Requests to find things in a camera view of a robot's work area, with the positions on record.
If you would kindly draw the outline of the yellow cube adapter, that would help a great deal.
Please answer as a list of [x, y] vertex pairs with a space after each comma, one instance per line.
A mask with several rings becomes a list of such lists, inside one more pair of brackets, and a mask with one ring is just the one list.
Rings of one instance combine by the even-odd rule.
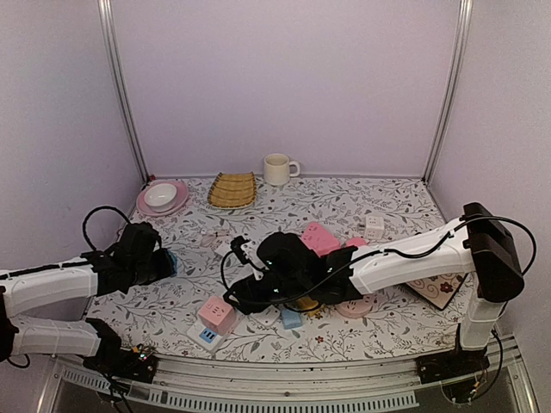
[[318, 301], [304, 297], [296, 300], [293, 303], [292, 309], [296, 310], [298, 313], [306, 314], [308, 317], [314, 317], [321, 311], [322, 307], [323, 305]]

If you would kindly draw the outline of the cyan cube adapter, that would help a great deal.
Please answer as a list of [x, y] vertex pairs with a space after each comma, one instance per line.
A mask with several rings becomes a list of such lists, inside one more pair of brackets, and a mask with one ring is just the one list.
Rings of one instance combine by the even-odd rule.
[[177, 274], [177, 257], [170, 251], [167, 251], [168, 257], [170, 258], [170, 277], [174, 277]]

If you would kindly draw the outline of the pink power strip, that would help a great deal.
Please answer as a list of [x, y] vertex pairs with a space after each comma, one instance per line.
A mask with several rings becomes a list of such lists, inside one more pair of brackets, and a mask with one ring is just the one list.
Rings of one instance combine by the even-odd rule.
[[317, 256], [326, 256], [341, 248], [341, 243], [318, 222], [309, 223], [300, 240]]

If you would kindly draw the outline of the light blue plug adapter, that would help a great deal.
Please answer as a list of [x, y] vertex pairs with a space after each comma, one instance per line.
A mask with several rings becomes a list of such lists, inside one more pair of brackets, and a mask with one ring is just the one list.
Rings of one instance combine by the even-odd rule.
[[283, 309], [281, 311], [281, 318], [285, 330], [293, 330], [302, 326], [302, 319], [298, 312]]

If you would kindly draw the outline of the small pink plug adapter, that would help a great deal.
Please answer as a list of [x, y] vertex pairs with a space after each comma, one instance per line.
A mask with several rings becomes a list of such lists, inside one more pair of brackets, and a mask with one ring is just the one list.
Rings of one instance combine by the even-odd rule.
[[368, 243], [362, 237], [353, 237], [345, 242], [345, 247], [362, 247]]

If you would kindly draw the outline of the round pink socket hub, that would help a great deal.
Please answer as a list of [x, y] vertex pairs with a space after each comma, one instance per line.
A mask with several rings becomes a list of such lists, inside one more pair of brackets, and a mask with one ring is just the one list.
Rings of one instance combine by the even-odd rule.
[[364, 302], [363, 300], [346, 301], [335, 305], [336, 311], [342, 316], [350, 319], [358, 319], [366, 316], [371, 309], [372, 305]]

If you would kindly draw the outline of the pink cube adapter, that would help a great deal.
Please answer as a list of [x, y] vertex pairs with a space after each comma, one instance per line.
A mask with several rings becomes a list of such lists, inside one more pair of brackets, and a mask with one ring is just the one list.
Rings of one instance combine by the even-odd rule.
[[237, 319], [233, 307], [218, 296], [210, 297], [198, 311], [203, 324], [218, 335], [228, 333]]

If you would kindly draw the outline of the white power strip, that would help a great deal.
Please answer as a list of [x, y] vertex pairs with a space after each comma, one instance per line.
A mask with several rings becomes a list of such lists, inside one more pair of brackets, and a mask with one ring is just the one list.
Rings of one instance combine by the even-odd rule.
[[216, 353], [226, 339], [235, 331], [245, 315], [241, 312], [236, 312], [236, 319], [231, 324], [229, 330], [221, 335], [209, 329], [199, 318], [186, 331], [187, 337], [200, 348], [206, 350], [209, 354]]

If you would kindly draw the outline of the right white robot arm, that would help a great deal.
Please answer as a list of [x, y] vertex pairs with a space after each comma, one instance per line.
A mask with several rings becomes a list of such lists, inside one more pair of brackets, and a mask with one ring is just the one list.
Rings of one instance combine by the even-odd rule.
[[436, 229], [378, 247], [363, 245], [317, 254], [298, 235], [275, 232], [250, 253], [236, 237], [230, 251], [252, 273], [225, 284], [223, 298], [244, 314], [309, 297], [322, 305], [360, 299], [387, 287], [441, 274], [474, 274], [476, 291], [461, 321], [457, 347], [445, 367], [463, 375], [479, 359], [505, 304], [524, 289], [511, 220], [491, 214], [478, 202]]

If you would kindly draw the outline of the pink plate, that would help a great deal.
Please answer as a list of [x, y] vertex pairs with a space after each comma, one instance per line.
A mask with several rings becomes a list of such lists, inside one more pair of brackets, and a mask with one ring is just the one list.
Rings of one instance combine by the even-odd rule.
[[189, 197], [188, 186], [180, 181], [154, 181], [141, 191], [137, 210], [150, 217], [163, 217], [181, 209]]

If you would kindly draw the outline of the white charger with prongs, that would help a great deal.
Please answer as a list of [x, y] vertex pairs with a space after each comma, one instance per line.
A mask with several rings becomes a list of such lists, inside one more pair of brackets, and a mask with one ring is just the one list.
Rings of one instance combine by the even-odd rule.
[[229, 243], [221, 243], [214, 251], [218, 256], [224, 257], [232, 251]]

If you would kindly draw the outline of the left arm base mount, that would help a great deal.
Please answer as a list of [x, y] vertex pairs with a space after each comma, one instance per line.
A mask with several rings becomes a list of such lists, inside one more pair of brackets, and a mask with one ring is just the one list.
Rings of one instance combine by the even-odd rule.
[[104, 321], [86, 318], [85, 322], [95, 330], [100, 344], [95, 355], [84, 357], [84, 367], [109, 377], [152, 383], [158, 366], [154, 348], [138, 344], [124, 349], [121, 338]]

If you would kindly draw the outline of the left aluminium corner post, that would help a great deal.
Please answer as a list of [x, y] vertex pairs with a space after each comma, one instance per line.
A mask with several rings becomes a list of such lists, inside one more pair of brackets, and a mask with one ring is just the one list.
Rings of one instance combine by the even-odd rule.
[[150, 174], [146, 166], [145, 155], [139, 142], [139, 136], [135, 126], [131, 103], [127, 92], [120, 51], [116, 38], [113, 2], [109, 0], [98, 0], [97, 6], [108, 64], [114, 81], [115, 93], [119, 109], [121, 111], [123, 126], [127, 134], [130, 151], [139, 173], [139, 177], [141, 181], [146, 184], [150, 181]]

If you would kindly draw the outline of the aluminium corner post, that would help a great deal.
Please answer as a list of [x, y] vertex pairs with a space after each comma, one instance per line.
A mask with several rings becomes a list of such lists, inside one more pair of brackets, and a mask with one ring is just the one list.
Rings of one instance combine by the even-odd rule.
[[429, 156], [422, 176], [422, 179], [427, 186], [430, 186], [436, 174], [436, 167], [449, 128], [456, 91], [460, 82], [461, 69], [467, 49], [473, 6], [474, 2], [472, 0], [461, 0], [459, 2], [455, 39], [452, 47], [448, 78], [446, 81], [440, 113], [436, 123], [434, 138], [432, 140]]
[[135, 126], [131, 103], [127, 92], [120, 51], [116, 38], [113, 2], [109, 0], [98, 0], [97, 6], [108, 64], [114, 81], [115, 93], [119, 109], [121, 111], [123, 126], [127, 134], [130, 151], [139, 173], [139, 177], [141, 181], [146, 184], [150, 181], [150, 174], [146, 166], [145, 155], [139, 142], [139, 136]]

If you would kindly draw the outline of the right aluminium corner post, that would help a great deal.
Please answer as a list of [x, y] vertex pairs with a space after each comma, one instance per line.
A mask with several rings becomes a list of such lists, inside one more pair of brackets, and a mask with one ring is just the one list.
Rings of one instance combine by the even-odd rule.
[[430, 186], [436, 174], [436, 167], [449, 128], [456, 91], [460, 82], [461, 69], [467, 49], [473, 6], [474, 2], [472, 0], [461, 0], [459, 2], [455, 39], [452, 47], [448, 78], [446, 81], [440, 113], [436, 123], [434, 138], [432, 140], [429, 156], [422, 176], [422, 179], [427, 186]]

